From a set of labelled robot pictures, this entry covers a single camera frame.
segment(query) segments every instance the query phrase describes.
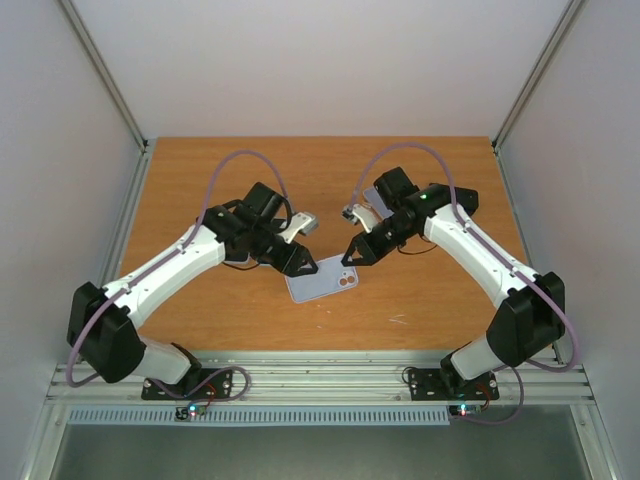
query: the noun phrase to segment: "wooden tabletop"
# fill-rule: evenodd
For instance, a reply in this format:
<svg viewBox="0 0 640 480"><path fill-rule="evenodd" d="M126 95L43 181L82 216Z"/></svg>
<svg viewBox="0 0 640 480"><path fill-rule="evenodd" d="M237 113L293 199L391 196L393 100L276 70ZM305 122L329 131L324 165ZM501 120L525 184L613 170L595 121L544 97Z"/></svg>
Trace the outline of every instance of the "wooden tabletop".
<svg viewBox="0 0 640 480"><path fill-rule="evenodd" d="M340 216L358 176L382 148L400 137L161 138L123 262L126 273L176 241L198 214L211 172L228 153L258 150L280 169L298 210L319 228L297 239L316 261L344 253L360 232ZM487 138L415 138L436 148L456 184L478 190L477 224L523 259L502 179ZM365 186L402 166L418 185L445 183L438 163L414 149L384 157ZM242 198L254 182L275 190L258 159L238 157L225 167L210 205ZM412 239L407 251L425 243ZM417 256L394 252L359 267L357 287L303 304L291 300L284 277L270 267L240 272L224 266L200 275L165 302L141 333L197 350L372 350L458 347L484 332L494 309L481 288L443 250Z"/></svg>

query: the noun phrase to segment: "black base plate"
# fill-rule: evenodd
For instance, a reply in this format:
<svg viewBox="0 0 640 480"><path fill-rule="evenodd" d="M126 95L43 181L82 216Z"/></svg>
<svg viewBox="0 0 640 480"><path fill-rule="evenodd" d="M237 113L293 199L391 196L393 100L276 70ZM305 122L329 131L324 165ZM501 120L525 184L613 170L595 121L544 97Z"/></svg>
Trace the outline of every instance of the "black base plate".
<svg viewBox="0 0 640 480"><path fill-rule="evenodd" d="M200 378L198 379L198 383L203 381L212 373L220 370L219 368L203 368L200 370ZM224 388L224 383L229 382L227 385L228 388ZM229 394L231 392L231 386L233 386L233 372L221 373L220 375L216 375L209 381L209 385L216 389L215 398L229 398ZM180 387L176 385L165 385L167 390L175 393L176 395L184 395L187 392L182 392ZM185 400L208 400L210 397L211 389L204 385L198 391L193 392L189 397L185 397ZM151 382L150 387L142 387L142 400L175 400L170 397L166 393L164 393L155 383Z"/></svg>
<svg viewBox="0 0 640 480"><path fill-rule="evenodd" d="M414 368L409 367L405 370L403 378L409 384L409 392L411 393L411 400L414 401L434 401L434 400L459 400L459 401L471 401L471 400L486 400L485 393L476 387L477 384L485 387L489 392L489 398L491 400L497 400L500 398L498 387L491 388L489 382L496 379L493 373L485 373L478 377L473 382L463 387L459 395L451 396L447 393L447 389L444 383L440 379L439 368Z"/></svg>

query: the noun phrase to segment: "gray wall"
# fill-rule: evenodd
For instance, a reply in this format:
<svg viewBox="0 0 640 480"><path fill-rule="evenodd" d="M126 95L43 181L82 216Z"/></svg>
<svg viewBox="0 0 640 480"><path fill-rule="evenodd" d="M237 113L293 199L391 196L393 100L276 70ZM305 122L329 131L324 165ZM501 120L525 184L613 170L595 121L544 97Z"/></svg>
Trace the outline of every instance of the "gray wall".
<svg viewBox="0 0 640 480"><path fill-rule="evenodd" d="M627 479L640 478L640 2L589 2L503 160L534 265L567 285Z"/></svg>
<svg viewBox="0 0 640 480"><path fill-rule="evenodd" d="M566 0L76 0L145 135L494 135Z"/></svg>
<svg viewBox="0 0 640 480"><path fill-rule="evenodd" d="M137 153L53 0L0 2L0 65L0 478L13 479Z"/></svg>

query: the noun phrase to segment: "black mounting bracket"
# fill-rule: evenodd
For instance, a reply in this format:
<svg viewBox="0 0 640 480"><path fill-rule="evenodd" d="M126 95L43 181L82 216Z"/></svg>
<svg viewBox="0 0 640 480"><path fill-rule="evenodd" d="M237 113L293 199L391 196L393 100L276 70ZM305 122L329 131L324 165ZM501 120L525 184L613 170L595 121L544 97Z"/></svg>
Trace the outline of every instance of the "black mounting bracket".
<svg viewBox="0 0 640 480"><path fill-rule="evenodd" d="M196 385L202 382L203 380L205 380L212 373L217 372L218 370L221 370L221 369L220 368L200 369L198 371L199 378L197 380ZM211 385L215 389L216 392L215 392L214 398L216 399L229 398L229 395L231 393L231 387L233 387L233 372L228 371L226 373L221 373L220 375L216 375L207 383L207 385ZM203 385L200 389L193 392L193 394L189 395L188 397L184 397L184 399L191 400L191 401L192 400L208 400L212 392L211 392L211 389L207 387L207 385ZM184 395L181 384L177 384L177 385L165 384L164 387L176 395L180 395L180 396ZM158 385L156 385L153 381L151 381L148 378L145 378L144 380L144 383L142 386L142 394L140 395L140 397L142 398L142 400L149 400L149 401L175 400L175 398L172 398L169 395L167 395L165 392L162 391L160 387L158 387Z"/></svg>
<svg viewBox="0 0 640 480"><path fill-rule="evenodd" d="M469 382L451 395L440 377L439 368L407 367L402 374L404 382L409 386L411 400L416 402L429 401L460 401L497 400L500 398L498 384L493 373L487 372Z"/></svg>

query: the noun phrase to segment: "wall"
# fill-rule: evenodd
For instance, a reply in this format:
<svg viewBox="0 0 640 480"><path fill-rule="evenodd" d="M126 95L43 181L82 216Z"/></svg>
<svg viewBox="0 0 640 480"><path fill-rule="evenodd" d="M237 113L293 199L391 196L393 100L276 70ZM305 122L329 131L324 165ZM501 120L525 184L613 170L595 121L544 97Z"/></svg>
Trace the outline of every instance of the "wall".
<svg viewBox="0 0 640 480"><path fill-rule="evenodd" d="M493 136L566 0L76 0L160 135Z"/></svg>
<svg viewBox="0 0 640 480"><path fill-rule="evenodd" d="M0 19L0 478L13 479L137 152L55 2L0 2Z"/></svg>
<svg viewBox="0 0 640 480"><path fill-rule="evenodd" d="M503 150L533 262L566 283L627 479L640 478L638 24L638 2L589 2Z"/></svg>

